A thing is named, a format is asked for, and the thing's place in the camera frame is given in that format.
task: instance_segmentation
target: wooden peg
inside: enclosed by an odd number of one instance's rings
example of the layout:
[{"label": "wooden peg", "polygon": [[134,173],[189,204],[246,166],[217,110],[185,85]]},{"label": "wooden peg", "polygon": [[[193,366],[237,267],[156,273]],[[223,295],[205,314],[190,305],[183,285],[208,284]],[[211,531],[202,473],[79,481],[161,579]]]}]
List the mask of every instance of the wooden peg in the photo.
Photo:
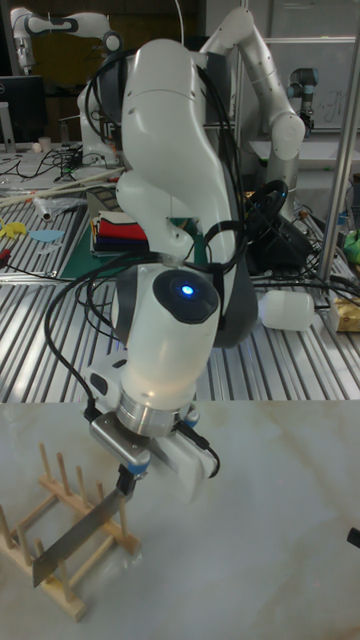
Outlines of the wooden peg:
[{"label": "wooden peg", "polygon": [[15,546],[15,543],[10,535],[8,523],[6,522],[5,513],[1,504],[0,504],[0,531],[4,536],[7,548],[12,549]]},{"label": "wooden peg", "polygon": [[99,502],[102,502],[105,498],[105,495],[104,495],[104,487],[102,482],[100,482],[100,480],[96,481],[96,488],[99,496]]},{"label": "wooden peg", "polygon": [[67,475],[66,475],[64,458],[62,456],[62,453],[60,453],[60,452],[57,453],[56,457],[57,457],[57,461],[58,461],[58,464],[59,464],[60,475],[61,475],[62,483],[64,485],[65,494],[67,496],[70,496],[71,495],[71,490],[70,490],[69,482],[68,482]]},{"label": "wooden peg", "polygon": [[65,600],[66,602],[71,602],[74,596],[70,588],[69,576],[68,576],[65,561],[59,560],[58,567],[60,572],[61,584],[64,590]]},{"label": "wooden peg", "polygon": [[77,479],[78,479],[78,483],[79,483],[79,489],[80,489],[80,495],[81,495],[81,500],[82,503],[84,505],[84,507],[88,507],[89,503],[86,497],[86,491],[85,491],[85,484],[84,484],[84,477],[82,474],[82,469],[79,466],[76,467],[76,475],[77,475]]},{"label": "wooden peg", "polygon": [[52,482],[54,480],[54,478],[51,475],[49,460],[48,460],[48,457],[46,455],[46,449],[45,449],[45,445],[44,445],[43,442],[39,442],[39,449],[40,449],[40,455],[41,455],[41,459],[43,461],[46,477],[49,480],[49,482]]},{"label": "wooden peg", "polygon": [[32,558],[31,558],[29,547],[28,547],[28,543],[27,543],[27,540],[26,540],[26,535],[25,535],[25,531],[24,531],[24,525],[21,522],[19,522],[16,525],[16,531],[17,531],[17,534],[18,534],[18,537],[19,537],[20,547],[21,547],[22,554],[24,556],[25,564],[28,567],[31,567]]},{"label": "wooden peg", "polygon": [[128,526],[127,526],[127,519],[126,519],[126,498],[125,498],[125,496],[120,496],[119,509],[120,509],[120,523],[121,523],[122,533],[123,533],[124,538],[128,538],[129,529],[128,529]]},{"label": "wooden peg", "polygon": [[108,549],[114,544],[115,540],[112,536],[106,538],[106,540],[102,543],[102,545],[96,549],[96,551],[84,562],[82,567],[77,570],[77,572],[73,575],[69,580],[69,584],[71,588],[74,588],[80,580],[92,569],[92,567],[103,557],[103,555],[107,552]]},{"label": "wooden peg", "polygon": [[[44,553],[44,545],[41,542],[40,538],[35,538],[34,546],[35,546],[37,557],[42,556],[42,554]],[[45,584],[49,584],[49,582],[51,581],[52,581],[51,576],[49,576],[48,578],[45,578],[44,580]]]}]

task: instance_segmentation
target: plastic bottle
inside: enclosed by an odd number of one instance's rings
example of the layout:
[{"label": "plastic bottle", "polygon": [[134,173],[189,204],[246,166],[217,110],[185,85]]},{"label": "plastic bottle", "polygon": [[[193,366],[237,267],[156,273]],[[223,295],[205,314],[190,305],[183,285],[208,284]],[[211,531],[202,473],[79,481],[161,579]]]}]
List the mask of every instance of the plastic bottle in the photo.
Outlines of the plastic bottle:
[{"label": "plastic bottle", "polygon": [[259,302],[259,316],[269,329],[306,331],[314,318],[314,301],[308,293],[268,291]]}]

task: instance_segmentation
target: marble countertop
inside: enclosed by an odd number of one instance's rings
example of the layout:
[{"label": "marble countertop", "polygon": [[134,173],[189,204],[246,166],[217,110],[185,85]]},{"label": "marble countertop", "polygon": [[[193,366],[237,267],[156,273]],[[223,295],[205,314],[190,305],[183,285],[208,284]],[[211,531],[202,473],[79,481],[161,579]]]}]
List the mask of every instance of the marble countertop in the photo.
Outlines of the marble countertop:
[{"label": "marble countertop", "polygon": [[[198,406],[218,477],[191,505],[152,473],[139,483],[128,522],[141,552],[113,549],[79,584],[88,611],[78,624],[0,556],[1,640],[360,639],[360,550],[346,542],[360,528],[360,402]],[[0,405],[0,503],[11,527],[46,497],[39,440],[57,477],[57,451],[70,484],[82,465],[89,499],[97,479],[109,492],[117,478],[79,405]],[[29,530],[30,546],[41,535],[46,548],[69,525],[56,506]]]}]

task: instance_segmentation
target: knife blade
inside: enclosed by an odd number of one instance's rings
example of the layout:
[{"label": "knife blade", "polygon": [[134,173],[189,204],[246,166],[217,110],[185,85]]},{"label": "knife blade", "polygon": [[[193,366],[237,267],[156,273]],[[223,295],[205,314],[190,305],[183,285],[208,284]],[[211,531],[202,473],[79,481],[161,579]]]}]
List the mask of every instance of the knife blade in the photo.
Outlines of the knife blade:
[{"label": "knife blade", "polygon": [[105,522],[119,510],[121,493],[114,489],[86,516],[64,533],[33,562],[33,587],[37,587],[57,569],[59,560],[69,558]]}]

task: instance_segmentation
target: cable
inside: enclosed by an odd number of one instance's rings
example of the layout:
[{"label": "cable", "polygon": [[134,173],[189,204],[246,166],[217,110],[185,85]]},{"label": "cable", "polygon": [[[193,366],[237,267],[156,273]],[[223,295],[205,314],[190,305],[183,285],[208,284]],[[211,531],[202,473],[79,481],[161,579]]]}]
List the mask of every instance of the cable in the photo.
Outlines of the cable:
[{"label": "cable", "polygon": [[133,258],[134,258],[133,254],[130,253],[130,252],[127,252],[127,253],[123,254],[122,256],[114,258],[114,260],[111,260],[110,262],[107,262],[106,264],[101,265],[100,267],[97,267],[96,269],[93,269],[91,271],[88,271],[87,273],[85,273],[82,276],[79,276],[78,278],[76,278],[75,280],[73,280],[72,282],[67,284],[55,296],[55,298],[51,301],[51,303],[49,305],[49,308],[48,308],[48,310],[47,310],[47,312],[45,314],[44,332],[45,332],[46,343],[47,343],[49,349],[55,355],[55,357],[70,371],[70,373],[76,378],[76,380],[79,382],[79,384],[83,387],[83,389],[84,389],[84,391],[85,391],[85,393],[86,393],[86,395],[88,397],[88,404],[87,404],[87,409],[85,411],[85,417],[90,421],[92,421],[94,419],[94,417],[96,417],[98,415],[98,412],[97,412],[96,407],[95,407],[95,399],[94,399],[93,393],[91,391],[91,388],[87,384],[87,382],[81,376],[81,374],[75,369],[75,367],[71,364],[71,362],[69,362],[62,355],[62,353],[56,347],[56,345],[55,345],[55,343],[54,343],[54,341],[53,341],[53,339],[51,337],[52,330],[53,330],[53,325],[51,325],[52,316],[53,316],[53,313],[54,313],[57,305],[67,295],[67,293],[69,293],[72,289],[77,287],[82,282],[85,282],[89,278],[95,278],[96,275],[99,275],[103,271],[108,271],[109,269],[113,269],[113,268],[116,268],[116,267],[128,267],[128,266],[131,266],[133,264],[135,265],[135,264],[157,263],[157,262],[159,262],[161,260],[161,254],[149,251],[146,255],[144,255],[144,256],[142,256],[140,258],[136,258],[135,260]]},{"label": "cable", "polygon": [[180,431],[180,433],[183,436],[185,436],[186,438],[194,442],[196,446],[199,447],[199,449],[201,449],[202,451],[208,451],[212,455],[212,457],[215,459],[216,466],[212,474],[209,476],[209,478],[215,478],[215,476],[219,473],[219,470],[220,470],[220,458],[218,454],[214,451],[214,449],[210,447],[210,442],[206,440],[206,438],[204,438],[203,436],[200,436],[195,431],[195,429],[190,427],[186,422],[183,422],[183,420],[180,420],[175,424],[175,429],[177,431]]},{"label": "cable", "polygon": [[183,17],[182,17],[179,0],[174,0],[174,1],[175,1],[175,4],[176,4],[176,8],[177,8],[178,14],[179,14],[180,34],[181,34],[180,42],[184,46],[184,20],[183,20]]},{"label": "cable", "polygon": [[66,280],[65,278],[53,278],[52,276],[41,276],[36,273],[31,273],[31,271],[25,271],[25,269],[20,269],[19,267],[14,267],[14,265],[7,263],[6,265],[9,269],[14,269],[14,271],[19,271],[20,273],[25,273],[27,276],[33,276],[34,278],[40,278],[41,280],[53,281],[53,282],[72,282],[72,280]]}]

